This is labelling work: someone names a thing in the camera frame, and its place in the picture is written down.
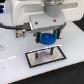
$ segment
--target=cable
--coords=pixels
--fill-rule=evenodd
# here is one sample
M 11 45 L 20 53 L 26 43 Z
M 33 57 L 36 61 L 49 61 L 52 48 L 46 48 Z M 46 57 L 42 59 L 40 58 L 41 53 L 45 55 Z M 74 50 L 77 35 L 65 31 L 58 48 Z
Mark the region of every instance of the cable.
M 31 27 L 29 23 L 24 23 L 23 25 L 19 25 L 19 26 L 6 26 L 3 25 L 2 23 L 0 23 L 0 27 L 4 28 L 4 29 L 11 29 L 11 30 L 26 30 L 26 31 L 30 31 Z

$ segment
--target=white surface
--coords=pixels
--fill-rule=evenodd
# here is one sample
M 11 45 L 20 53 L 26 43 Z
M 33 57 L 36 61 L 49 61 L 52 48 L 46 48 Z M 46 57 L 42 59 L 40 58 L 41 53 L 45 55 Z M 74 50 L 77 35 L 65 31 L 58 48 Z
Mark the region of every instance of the white surface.
M 10 14 L 0 15 L 0 21 L 11 25 Z M 54 45 L 62 43 L 61 49 L 67 57 L 66 60 L 29 68 L 25 53 L 44 47 L 44 45 L 36 44 L 32 34 L 26 33 L 24 38 L 17 39 L 14 31 L 0 29 L 0 45 L 4 47 L 4 50 L 0 51 L 0 84 L 18 81 L 84 61 L 84 32 L 74 23 L 68 22 L 61 38 L 62 40 L 57 41 Z

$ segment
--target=robotic arm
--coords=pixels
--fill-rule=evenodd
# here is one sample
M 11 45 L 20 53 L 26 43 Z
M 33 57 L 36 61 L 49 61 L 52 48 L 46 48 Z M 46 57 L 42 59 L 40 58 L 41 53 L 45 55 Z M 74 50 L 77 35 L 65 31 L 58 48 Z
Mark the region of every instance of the robotic arm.
M 34 33 L 58 30 L 57 38 L 67 21 L 80 20 L 83 0 L 7 0 L 10 3 L 14 27 L 0 24 L 6 29 Z

